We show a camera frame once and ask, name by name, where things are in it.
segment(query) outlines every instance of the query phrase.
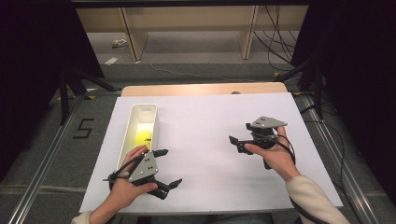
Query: open box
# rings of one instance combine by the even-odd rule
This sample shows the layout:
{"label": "open box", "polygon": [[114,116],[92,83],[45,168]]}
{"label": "open box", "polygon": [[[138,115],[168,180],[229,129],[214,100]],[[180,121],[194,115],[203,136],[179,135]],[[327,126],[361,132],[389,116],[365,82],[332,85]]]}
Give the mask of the open box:
{"label": "open box", "polygon": [[157,149],[159,121],[156,105],[134,105],[126,128],[117,169],[120,169],[126,154],[141,145],[149,150]]}

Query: white sleeve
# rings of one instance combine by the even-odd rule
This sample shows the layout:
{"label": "white sleeve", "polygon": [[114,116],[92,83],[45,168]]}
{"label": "white sleeve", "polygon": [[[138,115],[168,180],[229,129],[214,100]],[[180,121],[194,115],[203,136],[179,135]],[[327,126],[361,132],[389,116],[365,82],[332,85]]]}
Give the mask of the white sleeve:
{"label": "white sleeve", "polygon": [[[295,176],[286,182],[286,190],[290,198],[310,216],[327,223],[349,223],[344,215],[330,202],[320,186],[310,178],[304,175]],[[302,212],[299,211],[303,223],[313,223],[302,216]]]}
{"label": "white sleeve", "polygon": [[78,217],[72,219],[71,224],[90,224],[90,214],[91,212],[81,213]]}

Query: hand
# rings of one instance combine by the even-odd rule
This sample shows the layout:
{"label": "hand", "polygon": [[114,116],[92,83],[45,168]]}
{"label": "hand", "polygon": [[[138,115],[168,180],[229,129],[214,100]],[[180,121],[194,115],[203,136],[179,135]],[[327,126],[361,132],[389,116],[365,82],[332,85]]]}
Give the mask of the hand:
{"label": "hand", "polygon": [[[126,154],[122,164],[125,164],[127,161],[141,155],[147,150],[146,146],[134,148]],[[131,163],[124,170],[130,170],[133,165],[134,163]],[[150,192],[156,188],[158,188],[158,186],[154,183],[135,186],[127,179],[118,178],[105,201],[90,214],[90,223],[106,223],[122,208],[129,206],[137,196]]]}
{"label": "hand", "polygon": [[[287,137],[285,127],[278,127],[277,134],[284,136],[279,136],[277,141],[286,147],[290,147],[288,140],[285,138]],[[271,168],[273,168],[285,181],[300,175],[300,172],[294,165],[289,152],[278,144],[275,144],[269,149],[263,149],[252,144],[245,144],[245,149],[262,156],[267,161],[268,165],[271,166]]]}

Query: yellow object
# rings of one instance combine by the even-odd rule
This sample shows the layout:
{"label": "yellow object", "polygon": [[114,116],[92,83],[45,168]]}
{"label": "yellow object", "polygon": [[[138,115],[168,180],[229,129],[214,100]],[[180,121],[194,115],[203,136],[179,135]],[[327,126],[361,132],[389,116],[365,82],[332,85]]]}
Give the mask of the yellow object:
{"label": "yellow object", "polygon": [[151,147],[151,132],[142,131],[136,135],[134,138],[134,144],[138,146],[146,145],[148,149]]}

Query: gray floor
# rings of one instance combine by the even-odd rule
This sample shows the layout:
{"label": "gray floor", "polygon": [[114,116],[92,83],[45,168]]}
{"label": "gray floor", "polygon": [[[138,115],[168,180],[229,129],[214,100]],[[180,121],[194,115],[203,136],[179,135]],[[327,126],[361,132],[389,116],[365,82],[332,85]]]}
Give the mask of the gray floor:
{"label": "gray floor", "polygon": [[[263,33],[258,35],[270,43]],[[294,39],[289,32],[282,33],[287,43]],[[125,38],[123,34],[89,34],[98,61],[102,65],[106,81],[117,87],[127,85],[209,83],[209,82],[248,82],[272,81],[274,73],[285,73],[291,66],[284,63],[253,38],[248,60],[242,60],[235,32],[187,32],[149,34],[141,62],[134,62],[128,48],[112,49],[115,39]],[[272,46],[277,52],[283,49]],[[104,65],[108,59],[119,60],[113,65]],[[290,91],[296,90],[296,79],[285,82]],[[86,82],[90,89],[100,89]],[[23,151],[15,161],[6,178],[0,185],[0,223],[7,223],[18,207],[21,196],[31,189],[32,180],[40,180],[32,201],[23,209],[18,223],[70,223],[78,214],[85,189],[91,177],[101,141],[105,136],[112,108],[119,92],[91,91],[94,97],[73,98],[69,92],[72,116],[67,126],[60,126],[61,105],[58,94],[50,102],[52,109],[41,118],[31,148]],[[308,110],[302,114],[306,126],[316,144],[319,155],[328,173],[339,189],[344,207],[342,213],[351,223],[394,223],[395,207],[375,180],[364,159],[357,153],[347,128],[332,107],[331,99],[323,96],[324,123],[317,121],[316,113]],[[300,110],[313,104],[311,95],[295,97]],[[84,127],[92,128],[88,138],[78,126],[84,119]],[[344,156],[344,185],[340,182],[341,152]],[[49,169],[42,169],[43,159],[48,152],[54,152],[49,160]],[[297,217],[294,210],[272,214],[275,223],[292,223]],[[135,217],[117,216],[117,223],[134,223]]]}

